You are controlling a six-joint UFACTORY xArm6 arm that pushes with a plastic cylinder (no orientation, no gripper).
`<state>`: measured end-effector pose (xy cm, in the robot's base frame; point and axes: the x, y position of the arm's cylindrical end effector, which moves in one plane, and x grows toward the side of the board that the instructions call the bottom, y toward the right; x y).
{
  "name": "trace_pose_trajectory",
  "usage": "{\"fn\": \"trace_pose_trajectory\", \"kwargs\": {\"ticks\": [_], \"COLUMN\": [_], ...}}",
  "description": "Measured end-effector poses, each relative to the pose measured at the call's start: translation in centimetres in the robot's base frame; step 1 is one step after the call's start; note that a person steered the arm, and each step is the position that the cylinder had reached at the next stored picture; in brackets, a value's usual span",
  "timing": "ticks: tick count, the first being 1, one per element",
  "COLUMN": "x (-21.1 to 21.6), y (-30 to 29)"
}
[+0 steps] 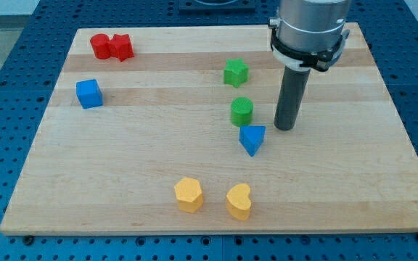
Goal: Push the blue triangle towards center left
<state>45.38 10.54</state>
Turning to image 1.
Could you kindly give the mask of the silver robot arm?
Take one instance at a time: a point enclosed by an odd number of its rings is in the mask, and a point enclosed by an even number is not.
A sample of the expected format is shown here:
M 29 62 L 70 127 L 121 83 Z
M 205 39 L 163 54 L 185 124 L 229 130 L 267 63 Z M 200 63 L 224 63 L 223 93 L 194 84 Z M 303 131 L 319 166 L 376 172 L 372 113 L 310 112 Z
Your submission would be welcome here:
M 281 0 L 277 38 L 301 52 L 331 49 L 341 38 L 350 0 Z

